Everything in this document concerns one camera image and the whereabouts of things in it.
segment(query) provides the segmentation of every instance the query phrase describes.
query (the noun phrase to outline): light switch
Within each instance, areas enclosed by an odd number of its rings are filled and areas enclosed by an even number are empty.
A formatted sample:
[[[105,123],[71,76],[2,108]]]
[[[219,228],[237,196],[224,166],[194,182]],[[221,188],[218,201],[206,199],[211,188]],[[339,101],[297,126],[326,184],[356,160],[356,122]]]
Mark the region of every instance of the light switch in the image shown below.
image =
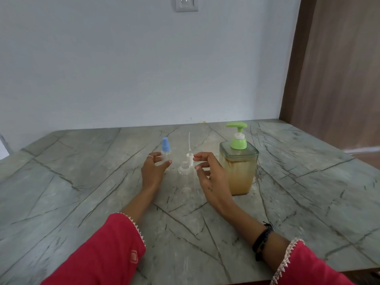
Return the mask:
[[[176,0],[177,12],[198,11],[198,0]]]

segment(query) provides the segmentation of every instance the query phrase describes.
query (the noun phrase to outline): green pump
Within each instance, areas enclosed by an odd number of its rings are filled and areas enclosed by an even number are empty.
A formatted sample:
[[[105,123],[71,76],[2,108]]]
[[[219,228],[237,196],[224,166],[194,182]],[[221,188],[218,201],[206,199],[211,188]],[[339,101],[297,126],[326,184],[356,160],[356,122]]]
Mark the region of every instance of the green pump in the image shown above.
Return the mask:
[[[247,140],[245,139],[245,135],[242,133],[243,128],[247,127],[247,124],[241,121],[230,122],[227,123],[226,127],[236,127],[237,133],[235,133],[235,138],[231,141],[231,148],[237,150],[243,150],[247,148]]]

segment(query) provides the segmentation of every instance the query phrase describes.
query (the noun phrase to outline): blue bottle cap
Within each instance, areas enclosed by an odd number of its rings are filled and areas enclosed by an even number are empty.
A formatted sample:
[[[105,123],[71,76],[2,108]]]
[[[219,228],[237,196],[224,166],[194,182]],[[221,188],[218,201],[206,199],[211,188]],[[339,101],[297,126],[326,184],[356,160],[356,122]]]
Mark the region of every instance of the blue bottle cap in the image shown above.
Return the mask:
[[[162,151],[169,152],[170,151],[170,145],[168,137],[162,138]]]

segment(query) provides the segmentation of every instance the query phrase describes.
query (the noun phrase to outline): lace trim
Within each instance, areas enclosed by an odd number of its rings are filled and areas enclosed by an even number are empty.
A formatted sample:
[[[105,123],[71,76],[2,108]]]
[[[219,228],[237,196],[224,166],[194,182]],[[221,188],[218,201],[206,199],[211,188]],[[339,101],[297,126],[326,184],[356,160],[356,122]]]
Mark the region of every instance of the lace trim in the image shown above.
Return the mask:
[[[132,222],[133,225],[135,226],[135,228],[136,228],[137,232],[139,233],[140,238],[141,238],[141,240],[142,240],[142,242],[144,243],[144,246],[145,246],[145,248],[146,248],[145,241],[144,241],[143,236],[141,235],[140,229],[139,229],[139,227],[136,225],[136,223],[133,222],[133,220],[132,220],[128,215],[125,215],[124,213],[121,213],[121,212],[117,212],[117,213],[118,213],[118,214],[123,214],[123,215],[126,216],[129,220],[131,220],[131,222]]]
[[[280,277],[282,277],[282,273],[285,272],[285,267],[288,267],[288,263],[290,264],[290,261],[289,261],[290,254],[292,253],[294,247],[296,247],[299,241],[305,244],[305,242],[302,239],[298,239],[298,238],[290,242],[288,248],[286,249],[285,257],[282,260],[280,266],[278,267],[277,272],[273,275],[270,285],[278,284],[278,280],[280,279]]]

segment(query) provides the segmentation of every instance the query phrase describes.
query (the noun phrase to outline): red shirt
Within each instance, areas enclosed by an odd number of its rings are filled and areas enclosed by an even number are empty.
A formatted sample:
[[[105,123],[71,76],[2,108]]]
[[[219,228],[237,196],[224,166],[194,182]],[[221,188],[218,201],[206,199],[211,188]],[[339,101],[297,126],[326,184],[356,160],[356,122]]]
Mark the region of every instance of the red shirt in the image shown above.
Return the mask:
[[[122,213],[111,214],[41,285],[128,285],[144,253],[144,241],[132,220]],[[353,285],[299,239],[288,246],[271,284]]]

